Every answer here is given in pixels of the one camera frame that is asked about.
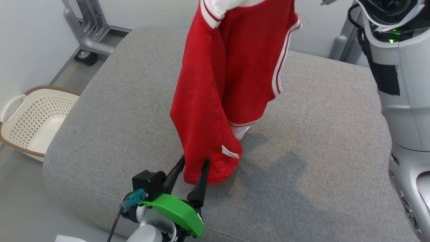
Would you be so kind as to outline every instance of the gray cushion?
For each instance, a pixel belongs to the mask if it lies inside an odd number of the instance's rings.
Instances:
[[[78,217],[109,229],[131,178],[181,157],[169,110],[185,37],[127,35],[52,141],[46,184]],[[207,190],[202,241],[417,241],[389,184],[390,136],[369,69],[290,51],[282,79],[234,175]],[[174,194],[190,190],[180,177]],[[135,228],[122,219],[116,231]]]

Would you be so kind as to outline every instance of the sleeve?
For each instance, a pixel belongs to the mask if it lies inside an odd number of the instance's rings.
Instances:
[[[207,0],[200,0],[170,111],[184,149],[184,180],[190,184],[197,182],[207,157],[211,159],[208,184],[216,184],[232,175],[242,154],[221,106],[226,61],[217,27],[223,17]]]

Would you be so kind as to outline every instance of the green plastic part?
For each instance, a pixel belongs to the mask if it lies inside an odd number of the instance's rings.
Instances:
[[[187,230],[192,236],[202,236],[203,221],[192,207],[177,197],[163,193],[152,202],[143,200],[139,204],[153,207],[157,212]]]

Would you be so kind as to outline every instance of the basket handle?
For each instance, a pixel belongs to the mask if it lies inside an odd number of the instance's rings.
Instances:
[[[3,123],[7,123],[7,122],[9,122],[12,118],[13,118],[13,116],[15,116],[15,114],[21,109],[21,107],[24,105],[24,103],[25,103],[25,98],[26,98],[26,95],[20,95],[20,96],[18,96],[18,97],[16,97],[16,98],[14,98],[14,99],[12,99],[12,101],[10,101],[7,105],[6,105],[6,109],[5,110],[3,110],[3,112],[1,113],[1,116],[0,116],[0,122],[3,122]],[[22,103],[21,103],[21,105],[15,110],[15,112],[7,119],[7,120],[5,120],[5,117],[6,117],[6,114],[9,112],[9,109],[15,104],[15,103],[17,103],[19,100],[21,100],[22,99]]]

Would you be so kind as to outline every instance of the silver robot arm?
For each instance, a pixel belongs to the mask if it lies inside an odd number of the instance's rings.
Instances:
[[[325,0],[321,5],[336,0]],[[388,172],[415,235],[430,242],[430,0],[357,0],[358,39],[393,142]]]

